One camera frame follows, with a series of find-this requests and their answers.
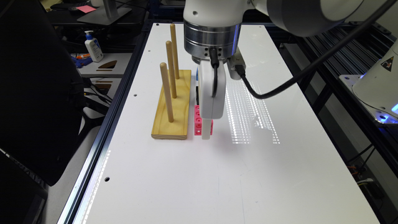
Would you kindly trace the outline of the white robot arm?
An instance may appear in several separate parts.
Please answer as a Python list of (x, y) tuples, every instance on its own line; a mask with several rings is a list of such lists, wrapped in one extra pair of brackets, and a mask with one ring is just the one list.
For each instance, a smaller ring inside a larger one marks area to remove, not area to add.
[(214, 119), (223, 116), (226, 76), (237, 79), (238, 41), (243, 24), (269, 21), (299, 37), (317, 35), (352, 15), (362, 0), (186, 1), (184, 48), (198, 68), (201, 137), (208, 140)]

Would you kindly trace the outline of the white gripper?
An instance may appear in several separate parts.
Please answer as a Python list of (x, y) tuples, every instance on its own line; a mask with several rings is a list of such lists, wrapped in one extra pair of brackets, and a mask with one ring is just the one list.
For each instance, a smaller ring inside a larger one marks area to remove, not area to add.
[(202, 118), (201, 138), (209, 140), (211, 136), (212, 119), (220, 119), (223, 116), (224, 100), (226, 93), (226, 74), (222, 61), (217, 68), (216, 95), (214, 90), (214, 68), (209, 60), (201, 60), (198, 67), (198, 89), (200, 116)]

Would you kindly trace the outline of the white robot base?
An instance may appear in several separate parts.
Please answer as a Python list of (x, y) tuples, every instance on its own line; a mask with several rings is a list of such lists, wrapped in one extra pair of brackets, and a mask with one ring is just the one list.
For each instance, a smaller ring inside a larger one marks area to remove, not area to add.
[(339, 79), (375, 122), (397, 125), (397, 42), (365, 74)]

